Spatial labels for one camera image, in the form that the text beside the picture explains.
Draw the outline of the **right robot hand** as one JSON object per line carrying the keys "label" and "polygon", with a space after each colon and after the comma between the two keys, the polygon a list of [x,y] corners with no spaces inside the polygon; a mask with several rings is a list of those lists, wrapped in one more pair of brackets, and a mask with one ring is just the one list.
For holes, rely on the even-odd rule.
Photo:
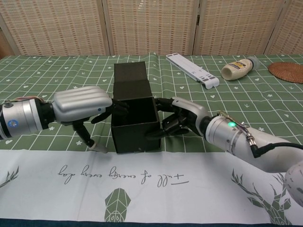
{"label": "right robot hand", "polygon": [[145,134],[148,140],[182,135],[189,131],[203,136],[208,123],[211,121],[205,107],[180,97],[156,98],[155,103],[158,111],[170,112],[172,115],[162,121],[160,129]]}

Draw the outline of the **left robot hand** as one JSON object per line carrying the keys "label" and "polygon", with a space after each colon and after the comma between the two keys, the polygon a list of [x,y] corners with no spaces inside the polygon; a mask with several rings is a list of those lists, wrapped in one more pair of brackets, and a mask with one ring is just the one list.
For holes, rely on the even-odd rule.
{"label": "left robot hand", "polygon": [[84,126],[90,117],[92,124],[106,119],[111,114],[125,116],[129,105],[112,99],[105,90],[98,86],[86,86],[55,93],[52,101],[54,118],[58,123],[68,126],[78,134],[87,147],[96,152],[107,153],[108,150],[91,138]]}

